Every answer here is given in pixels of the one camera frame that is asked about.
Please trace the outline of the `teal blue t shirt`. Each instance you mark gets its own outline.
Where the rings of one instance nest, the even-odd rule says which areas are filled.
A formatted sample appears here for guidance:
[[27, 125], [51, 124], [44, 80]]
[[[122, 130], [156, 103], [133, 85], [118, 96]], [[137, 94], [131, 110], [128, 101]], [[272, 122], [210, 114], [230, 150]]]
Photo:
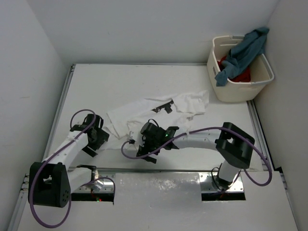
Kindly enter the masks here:
[[241, 43], [231, 48], [222, 62], [225, 67], [216, 76], [216, 86], [224, 87], [228, 80], [241, 74], [253, 60], [264, 53], [268, 27], [257, 28], [247, 34]]

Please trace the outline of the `metal base plate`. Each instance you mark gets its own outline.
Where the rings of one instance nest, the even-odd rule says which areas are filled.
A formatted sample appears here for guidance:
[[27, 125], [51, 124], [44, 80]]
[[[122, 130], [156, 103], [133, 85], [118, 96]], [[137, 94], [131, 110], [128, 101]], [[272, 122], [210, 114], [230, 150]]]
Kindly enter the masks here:
[[76, 168], [68, 173], [71, 193], [94, 191], [96, 193], [114, 193], [116, 174], [112, 172]]
[[224, 189], [216, 181], [213, 181], [213, 178], [216, 178], [217, 172], [199, 172], [199, 182], [201, 186], [202, 193], [244, 193], [244, 185], [241, 178], [241, 175], [234, 177], [233, 182], [227, 189]]

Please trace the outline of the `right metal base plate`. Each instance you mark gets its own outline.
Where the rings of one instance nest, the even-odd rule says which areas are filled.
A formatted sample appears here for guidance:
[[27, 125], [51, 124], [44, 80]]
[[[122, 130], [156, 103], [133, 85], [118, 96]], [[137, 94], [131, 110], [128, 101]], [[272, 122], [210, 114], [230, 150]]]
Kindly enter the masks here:
[[213, 178], [216, 178], [217, 172], [199, 172], [199, 182], [201, 186], [202, 193], [244, 193], [244, 185], [241, 178], [241, 175], [234, 177], [233, 182], [227, 189], [224, 189], [216, 181], [213, 181]]

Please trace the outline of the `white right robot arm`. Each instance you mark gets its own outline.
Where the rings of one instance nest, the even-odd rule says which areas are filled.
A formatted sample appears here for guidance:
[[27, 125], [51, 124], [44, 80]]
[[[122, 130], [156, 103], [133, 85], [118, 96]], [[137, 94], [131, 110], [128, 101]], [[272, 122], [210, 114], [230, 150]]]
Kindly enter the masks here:
[[211, 130], [185, 133], [177, 126], [163, 129], [147, 122], [137, 136], [139, 148], [136, 156], [155, 164], [156, 159], [147, 154], [157, 155], [160, 147], [165, 150], [199, 148], [217, 151], [224, 158], [218, 168], [217, 182], [220, 187], [227, 187], [241, 169], [250, 167], [255, 139], [231, 122], [223, 123], [219, 131], [220, 133], [213, 133]]

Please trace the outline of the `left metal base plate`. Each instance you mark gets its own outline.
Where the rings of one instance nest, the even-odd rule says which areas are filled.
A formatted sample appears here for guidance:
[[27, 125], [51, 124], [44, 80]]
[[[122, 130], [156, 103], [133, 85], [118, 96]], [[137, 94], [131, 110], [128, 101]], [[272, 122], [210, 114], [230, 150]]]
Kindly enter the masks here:
[[94, 191], [96, 193], [114, 193], [116, 174], [112, 172], [76, 168], [68, 173], [71, 193]]

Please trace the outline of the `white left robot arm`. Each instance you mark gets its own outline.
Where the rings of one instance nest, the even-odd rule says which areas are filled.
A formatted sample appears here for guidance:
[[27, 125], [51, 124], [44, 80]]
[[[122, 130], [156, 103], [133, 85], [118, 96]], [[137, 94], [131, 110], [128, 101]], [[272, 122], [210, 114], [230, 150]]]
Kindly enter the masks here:
[[80, 153], [91, 157], [108, 141], [109, 134], [102, 129], [103, 119], [88, 114], [82, 124], [71, 127], [67, 138], [55, 152], [55, 157], [34, 162], [29, 171], [28, 200], [34, 205], [65, 207], [71, 193], [94, 179], [94, 166], [69, 167]]

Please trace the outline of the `red t shirt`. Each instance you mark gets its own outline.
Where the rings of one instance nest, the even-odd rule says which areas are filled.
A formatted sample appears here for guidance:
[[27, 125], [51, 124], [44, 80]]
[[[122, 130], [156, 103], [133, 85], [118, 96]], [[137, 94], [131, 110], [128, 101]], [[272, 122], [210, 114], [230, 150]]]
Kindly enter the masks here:
[[[226, 56], [222, 57], [219, 61], [217, 61], [220, 71], [222, 71], [225, 67], [222, 65], [222, 62], [226, 59]], [[231, 79], [232, 82], [250, 82], [251, 81], [251, 71], [248, 66], [241, 74]]]

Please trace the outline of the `white printed t shirt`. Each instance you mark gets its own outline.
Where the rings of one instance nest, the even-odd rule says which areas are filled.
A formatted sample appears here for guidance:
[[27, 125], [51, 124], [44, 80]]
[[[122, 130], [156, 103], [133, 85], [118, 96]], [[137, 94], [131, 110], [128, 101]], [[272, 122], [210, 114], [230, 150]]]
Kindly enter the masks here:
[[110, 125], [103, 127], [110, 134], [102, 150], [120, 149], [131, 130], [138, 131], [148, 120], [161, 127], [191, 128], [193, 118], [203, 115], [209, 104], [209, 92], [182, 93], [156, 98], [142, 98], [107, 112]]

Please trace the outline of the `cream plastic laundry basket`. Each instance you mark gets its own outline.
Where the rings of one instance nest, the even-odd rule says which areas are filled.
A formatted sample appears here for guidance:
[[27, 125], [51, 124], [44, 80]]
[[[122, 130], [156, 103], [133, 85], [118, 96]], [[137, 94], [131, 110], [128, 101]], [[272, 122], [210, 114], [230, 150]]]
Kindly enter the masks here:
[[240, 103], [254, 99], [261, 90], [274, 80], [274, 73], [264, 54], [251, 62], [250, 82], [233, 82], [227, 80], [224, 87], [217, 87], [215, 76], [220, 72], [218, 61], [226, 56], [229, 50], [238, 45], [244, 36], [219, 36], [212, 39], [212, 49], [207, 61], [209, 79], [217, 98], [225, 103]]

